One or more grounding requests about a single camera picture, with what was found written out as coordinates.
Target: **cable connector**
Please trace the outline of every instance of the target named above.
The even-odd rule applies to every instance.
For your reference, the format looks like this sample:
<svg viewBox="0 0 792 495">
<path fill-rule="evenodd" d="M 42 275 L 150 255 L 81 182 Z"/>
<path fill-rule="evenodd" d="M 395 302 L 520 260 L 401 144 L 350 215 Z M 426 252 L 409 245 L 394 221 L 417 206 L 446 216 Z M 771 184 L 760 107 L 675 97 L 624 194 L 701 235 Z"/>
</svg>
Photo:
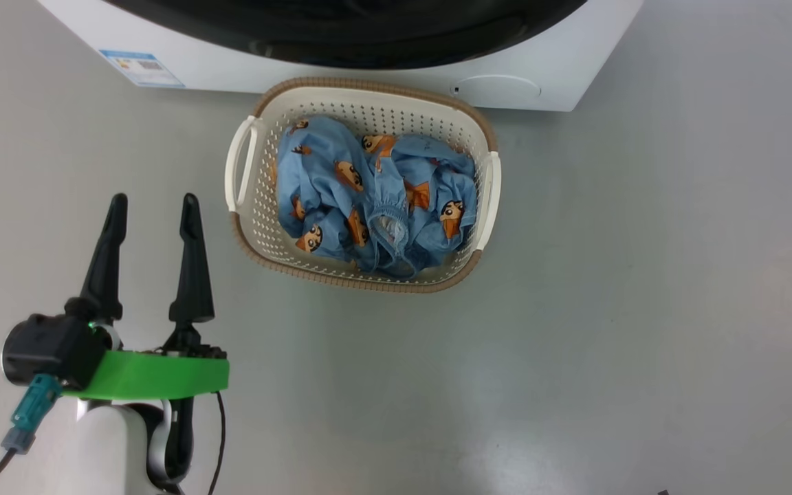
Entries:
<svg viewBox="0 0 792 495">
<path fill-rule="evenodd" d="M 39 429 L 41 420 L 54 407 L 54 402 L 57 402 L 60 394 L 63 394 L 63 386 L 56 376 L 35 375 L 12 414 L 14 426 L 3 439 L 2 447 L 6 450 L 13 448 L 20 455 L 28 453 L 32 442 L 35 441 L 35 432 Z"/>
</svg>

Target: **floor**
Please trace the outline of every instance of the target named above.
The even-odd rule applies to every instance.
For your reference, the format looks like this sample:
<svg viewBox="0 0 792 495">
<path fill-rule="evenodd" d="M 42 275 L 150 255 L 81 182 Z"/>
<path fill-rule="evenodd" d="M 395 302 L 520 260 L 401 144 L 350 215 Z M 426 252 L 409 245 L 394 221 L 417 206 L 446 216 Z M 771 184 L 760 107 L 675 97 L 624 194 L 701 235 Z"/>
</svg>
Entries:
<svg viewBox="0 0 792 495">
<path fill-rule="evenodd" d="M 486 111 L 503 200 L 481 263 L 422 297 L 253 264 L 222 192 L 255 96 L 146 90 L 0 0 L 0 350 L 78 291 L 128 193 L 120 335 L 161 344 L 182 195 L 232 358 L 219 493 L 792 493 L 792 3 L 648 0 L 573 113 Z M 19 390 L 0 374 L 0 438 Z M 0 493 L 63 489 L 59 404 Z M 188 493 L 216 401 L 198 401 Z"/>
</svg>

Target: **cartoon character print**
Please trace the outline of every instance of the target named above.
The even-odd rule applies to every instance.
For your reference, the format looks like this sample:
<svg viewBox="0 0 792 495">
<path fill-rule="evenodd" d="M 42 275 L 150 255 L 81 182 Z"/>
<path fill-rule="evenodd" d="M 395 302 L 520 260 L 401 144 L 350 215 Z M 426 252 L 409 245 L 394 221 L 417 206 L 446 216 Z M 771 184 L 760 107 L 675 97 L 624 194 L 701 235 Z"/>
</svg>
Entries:
<svg viewBox="0 0 792 495">
<path fill-rule="evenodd" d="M 304 204 L 301 204 L 301 198 L 298 197 L 298 195 L 294 195 L 294 197 L 292 197 L 292 213 L 289 215 L 292 215 L 296 219 L 302 221 L 305 220 L 305 206 Z"/>
<path fill-rule="evenodd" d="M 460 233 L 461 217 L 463 217 L 462 201 L 449 201 L 442 207 L 442 215 L 439 216 L 439 220 L 442 220 L 442 228 L 447 239 L 453 239 Z"/>
<path fill-rule="evenodd" d="M 356 171 L 356 168 L 349 161 L 335 161 L 335 177 L 338 178 L 340 183 L 357 193 L 361 193 L 362 189 L 364 189 L 359 172 Z"/>
<path fill-rule="evenodd" d="M 321 229 L 317 223 L 314 223 L 311 229 L 307 231 L 305 235 L 302 235 L 298 238 L 298 241 L 296 241 L 295 245 L 298 246 L 299 250 L 312 253 L 320 247 L 322 242 L 323 229 Z"/>
<path fill-rule="evenodd" d="M 424 210 L 430 209 L 430 182 L 424 182 L 418 186 L 412 186 L 410 182 L 405 182 L 405 196 L 408 198 L 408 211 L 414 211 L 415 206 L 420 206 Z"/>
<path fill-rule="evenodd" d="M 365 135 L 362 138 L 362 149 L 366 153 L 380 153 L 377 154 L 377 162 L 375 169 L 381 173 L 381 157 L 389 157 L 393 151 L 393 145 L 396 144 L 396 138 L 392 135 Z"/>
<path fill-rule="evenodd" d="M 309 125 L 311 125 L 311 123 L 308 122 L 307 119 L 301 119 L 300 121 L 295 122 L 295 125 L 289 130 L 289 135 L 295 134 L 295 131 L 298 131 L 299 129 L 307 129 L 307 126 Z"/>
<path fill-rule="evenodd" d="M 350 217 L 344 223 L 346 223 L 346 228 L 350 231 L 353 243 L 365 248 L 365 245 L 369 242 L 369 228 L 362 222 L 359 213 L 356 210 L 351 211 Z"/>
</svg>

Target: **cartoon print fabric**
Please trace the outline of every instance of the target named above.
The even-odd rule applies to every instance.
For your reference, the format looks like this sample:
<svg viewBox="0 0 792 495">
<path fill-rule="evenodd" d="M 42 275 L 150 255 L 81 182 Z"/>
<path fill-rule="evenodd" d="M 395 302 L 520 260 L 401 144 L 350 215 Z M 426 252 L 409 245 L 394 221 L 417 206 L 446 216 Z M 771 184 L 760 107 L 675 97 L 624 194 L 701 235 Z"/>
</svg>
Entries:
<svg viewBox="0 0 792 495">
<path fill-rule="evenodd" d="M 324 116 L 295 122 L 277 152 L 283 229 L 315 256 L 414 278 L 475 223 L 475 163 L 424 135 L 355 137 Z"/>
</svg>

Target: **blue and white sticker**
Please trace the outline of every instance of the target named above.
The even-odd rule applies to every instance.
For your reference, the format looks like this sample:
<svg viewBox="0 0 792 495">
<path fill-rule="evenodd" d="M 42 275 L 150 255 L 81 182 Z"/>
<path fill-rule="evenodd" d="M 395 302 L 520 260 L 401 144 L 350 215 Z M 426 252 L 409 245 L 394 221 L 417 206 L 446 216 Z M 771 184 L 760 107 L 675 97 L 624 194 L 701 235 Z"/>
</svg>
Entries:
<svg viewBox="0 0 792 495">
<path fill-rule="evenodd" d="M 138 87 L 185 87 L 153 54 L 112 50 L 100 53 Z"/>
</svg>

